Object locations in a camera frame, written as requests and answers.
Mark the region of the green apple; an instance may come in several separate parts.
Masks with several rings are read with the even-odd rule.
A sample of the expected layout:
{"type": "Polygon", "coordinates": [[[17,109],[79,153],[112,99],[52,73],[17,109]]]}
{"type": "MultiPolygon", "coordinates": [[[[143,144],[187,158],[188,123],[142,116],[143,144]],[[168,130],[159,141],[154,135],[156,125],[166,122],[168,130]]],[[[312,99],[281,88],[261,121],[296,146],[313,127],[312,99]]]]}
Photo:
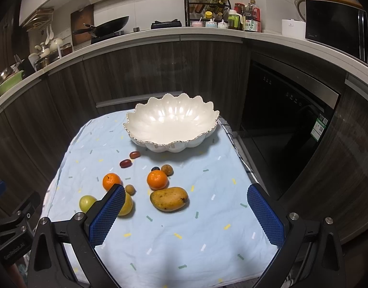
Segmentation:
{"type": "Polygon", "coordinates": [[[79,207],[83,213],[87,213],[90,207],[97,201],[97,199],[91,195],[85,195],[79,200],[79,207]]]}

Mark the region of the large yellow citrus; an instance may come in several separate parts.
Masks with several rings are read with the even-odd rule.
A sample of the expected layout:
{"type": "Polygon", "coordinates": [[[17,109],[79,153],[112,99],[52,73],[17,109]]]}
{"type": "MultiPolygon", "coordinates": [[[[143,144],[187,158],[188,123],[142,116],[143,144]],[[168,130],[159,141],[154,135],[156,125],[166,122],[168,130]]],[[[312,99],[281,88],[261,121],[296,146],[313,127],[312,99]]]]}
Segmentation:
{"type": "Polygon", "coordinates": [[[125,202],[122,206],[120,212],[118,213],[118,216],[126,216],[133,210],[133,199],[129,193],[125,193],[125,202]]]}

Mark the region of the orange mandarin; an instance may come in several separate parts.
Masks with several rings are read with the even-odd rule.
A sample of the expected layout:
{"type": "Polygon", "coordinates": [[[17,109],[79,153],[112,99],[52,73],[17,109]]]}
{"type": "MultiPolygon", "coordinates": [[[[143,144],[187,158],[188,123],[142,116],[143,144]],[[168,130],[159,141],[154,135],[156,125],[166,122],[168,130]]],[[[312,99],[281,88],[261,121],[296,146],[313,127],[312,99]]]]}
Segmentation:
{"type": "Polygon", "coordinates": [[[153,170],[147,176],[147,184],[154,191],[165,189],[168,185],[168,177],[161,170],[153,170]]]}
{"type": "Polygon", "coordinates": [[[115,184],[118,184],[118,185],[122,184],[122,180],[119,175],[115,173],[109,173],[104,176],[103,188],[105,189],[105,191],[109,191],[112,188],[112,186],[115,184]]]}

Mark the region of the brown longan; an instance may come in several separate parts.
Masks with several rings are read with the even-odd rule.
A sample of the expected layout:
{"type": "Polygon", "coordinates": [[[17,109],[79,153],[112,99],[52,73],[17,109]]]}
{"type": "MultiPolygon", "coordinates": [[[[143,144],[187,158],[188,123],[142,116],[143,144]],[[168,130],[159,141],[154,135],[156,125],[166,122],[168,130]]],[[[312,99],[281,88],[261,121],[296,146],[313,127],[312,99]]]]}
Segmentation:
{"type": "Polygon", "coordinates": [[[169,164],[164,164],[164,165],[162,165],[162,166],[161,166],[161,171],[162,171],[163,173],[165,173],[165,175],[167,175],[167,176],[171,176],[171,175],[173,175],[173,174],[174,174],[174,169],[173,169],[173,167],[172,167],[171,165],[169,165],[169,164]]]}
{"type": "Polygon", "coordinates": [[[132,185],[127,185],[125,187],[125,190],[128,194],[130,194],[131,196],[133,196],[136,192],[135,188],[132,185]]]}

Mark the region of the green bowl with dishes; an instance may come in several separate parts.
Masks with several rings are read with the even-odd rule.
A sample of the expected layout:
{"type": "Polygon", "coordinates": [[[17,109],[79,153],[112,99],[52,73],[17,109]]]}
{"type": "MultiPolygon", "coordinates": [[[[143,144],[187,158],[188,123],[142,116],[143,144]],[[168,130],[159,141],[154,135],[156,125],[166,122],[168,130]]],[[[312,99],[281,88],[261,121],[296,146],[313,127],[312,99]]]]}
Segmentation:
{"type": "Polygon", "coordinates": [[[22,70],[15,71],[11,67],[0,73],[0,97],[22,81],[22,74],[22,70]]]}

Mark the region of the built-in black dishwasher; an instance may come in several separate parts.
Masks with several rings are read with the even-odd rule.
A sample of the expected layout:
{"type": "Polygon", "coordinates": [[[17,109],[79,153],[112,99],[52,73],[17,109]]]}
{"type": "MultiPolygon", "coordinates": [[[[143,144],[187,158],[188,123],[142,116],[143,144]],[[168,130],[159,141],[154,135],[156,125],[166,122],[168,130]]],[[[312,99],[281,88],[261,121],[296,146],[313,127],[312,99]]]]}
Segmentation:
{"type": "Polygon", "coordinates": [[[252,54],[242,141],[259,181],[274,199],[289,190],[313,157],[339,98],[307,73],[252,54]]]}

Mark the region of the white scalloped ceramic bowl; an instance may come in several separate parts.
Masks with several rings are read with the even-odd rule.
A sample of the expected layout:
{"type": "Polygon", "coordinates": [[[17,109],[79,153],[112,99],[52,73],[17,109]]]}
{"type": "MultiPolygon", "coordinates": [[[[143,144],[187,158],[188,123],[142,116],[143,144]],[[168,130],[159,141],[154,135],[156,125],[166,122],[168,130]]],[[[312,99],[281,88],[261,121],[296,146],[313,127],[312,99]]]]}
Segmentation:
{"type": "Polygon", "coordinates": [[[201,96],[167,93],[137,104],[127,113],[123,126],[138,146],[156,153],[179,153],[199,146],[212,135],[219,115],[213,102],[205,102],[201,96]]]}

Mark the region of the white teapot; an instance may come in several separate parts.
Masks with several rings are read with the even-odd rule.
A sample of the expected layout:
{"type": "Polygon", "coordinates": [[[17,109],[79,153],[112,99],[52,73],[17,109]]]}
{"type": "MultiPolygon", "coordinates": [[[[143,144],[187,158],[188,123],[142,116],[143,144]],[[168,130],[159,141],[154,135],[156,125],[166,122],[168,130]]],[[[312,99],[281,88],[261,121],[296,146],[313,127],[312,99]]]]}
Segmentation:
{"type": "Polygon", "coordinates": [[[50,42],[49,49],[50,52],[58,51],[58,48],[63,46],[63,40],[61,38],[55,38],[50,42]]]}

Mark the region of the wooden cutting board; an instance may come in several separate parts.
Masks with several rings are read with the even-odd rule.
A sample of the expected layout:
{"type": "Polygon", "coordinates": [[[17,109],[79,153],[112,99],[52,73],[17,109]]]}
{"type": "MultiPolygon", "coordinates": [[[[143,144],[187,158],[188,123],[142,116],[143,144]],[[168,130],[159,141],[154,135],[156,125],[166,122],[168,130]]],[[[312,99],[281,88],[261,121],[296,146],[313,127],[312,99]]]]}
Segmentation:
{"type": "Polygon", "coordinates": [[[75,30],[87,29],[85,24],[94,24],[92,5],[85,6],[84,8],[71,13],[72,44],[74,46],[79,46],[81,44],[85,44],[86,42],[90,44],[90,33],[85,32],[79,35],[74,34],[75,30]]]}

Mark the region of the black wok pan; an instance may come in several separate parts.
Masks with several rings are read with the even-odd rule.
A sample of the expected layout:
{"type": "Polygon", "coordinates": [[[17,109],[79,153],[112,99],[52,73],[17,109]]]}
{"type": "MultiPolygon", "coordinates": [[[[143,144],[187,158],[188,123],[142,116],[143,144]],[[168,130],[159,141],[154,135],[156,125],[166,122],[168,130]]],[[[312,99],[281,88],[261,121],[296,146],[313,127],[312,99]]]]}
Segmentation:
{"type": "Polygon", "coordinates": [[[100,25],[84,24],[84,28],[73,30],[74,35],[81,35],[83,33],[89,33],[92,38],[100,38],[119,30],[122,30],[129,21],[128,16],[113,19],[109,22],[105,22],[100,25]]]}

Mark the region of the black microwave oven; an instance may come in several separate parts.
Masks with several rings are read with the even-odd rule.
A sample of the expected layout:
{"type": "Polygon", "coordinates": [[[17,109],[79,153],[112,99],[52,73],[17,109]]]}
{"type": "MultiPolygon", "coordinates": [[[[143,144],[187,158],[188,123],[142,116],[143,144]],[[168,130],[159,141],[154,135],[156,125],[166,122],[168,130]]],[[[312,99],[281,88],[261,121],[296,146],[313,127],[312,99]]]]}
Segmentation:
{"type": "Polygon", "coordinates": [[[307,0],[306,38],[368,64],[368,14],[360,8],[331,1],[307,0]]]}

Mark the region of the green oil jug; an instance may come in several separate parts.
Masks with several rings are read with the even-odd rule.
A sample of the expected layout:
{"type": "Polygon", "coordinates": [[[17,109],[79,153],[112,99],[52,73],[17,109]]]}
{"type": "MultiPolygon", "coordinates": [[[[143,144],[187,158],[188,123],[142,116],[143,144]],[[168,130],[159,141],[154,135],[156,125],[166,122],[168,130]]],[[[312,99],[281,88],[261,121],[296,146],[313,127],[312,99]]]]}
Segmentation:
{"type": "Polygon", "coordinates": [[[232,30],[241,30],[242,16],[231,9],[228,14],[228,28],[232,30]]]}

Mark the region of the white electric kettle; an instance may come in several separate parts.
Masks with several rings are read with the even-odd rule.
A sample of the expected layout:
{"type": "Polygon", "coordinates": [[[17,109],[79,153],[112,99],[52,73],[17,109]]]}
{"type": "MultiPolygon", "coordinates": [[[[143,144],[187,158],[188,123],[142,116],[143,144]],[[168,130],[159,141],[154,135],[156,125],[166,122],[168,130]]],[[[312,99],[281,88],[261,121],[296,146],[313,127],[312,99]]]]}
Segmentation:
{"type": "Polygon", "coordinates": [[[298,13],[298,16],[301,21],[306,21],[306,1],[307,0],[292,0],[294,3],[294,6],[296,8],[296,11],[298,13]]]}

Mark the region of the yellow cap jar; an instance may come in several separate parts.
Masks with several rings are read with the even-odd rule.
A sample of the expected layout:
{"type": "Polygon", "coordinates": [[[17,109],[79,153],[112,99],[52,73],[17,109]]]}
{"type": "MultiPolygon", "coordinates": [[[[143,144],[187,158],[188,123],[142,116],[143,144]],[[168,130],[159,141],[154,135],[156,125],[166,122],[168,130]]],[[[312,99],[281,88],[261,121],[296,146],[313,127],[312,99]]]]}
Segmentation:
{"type": "Polygon", "coordinates": [[[211,11],[205,12],[205,19],[212,19],[212,12],[211,11]]]}

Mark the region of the black spice rack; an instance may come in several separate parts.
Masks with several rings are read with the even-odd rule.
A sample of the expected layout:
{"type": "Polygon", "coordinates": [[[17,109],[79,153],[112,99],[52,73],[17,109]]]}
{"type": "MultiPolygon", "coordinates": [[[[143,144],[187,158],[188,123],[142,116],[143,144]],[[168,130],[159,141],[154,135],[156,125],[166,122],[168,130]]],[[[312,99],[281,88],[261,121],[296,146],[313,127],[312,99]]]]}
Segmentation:
{"type": "Polygon", "coordinates": [[[230,0],[184,0],[185,26],[190,27],[193,22],[208,21],[206,13],[212,14],[212,19],[219,22],[227,22],[231,9],[230,0]]]}

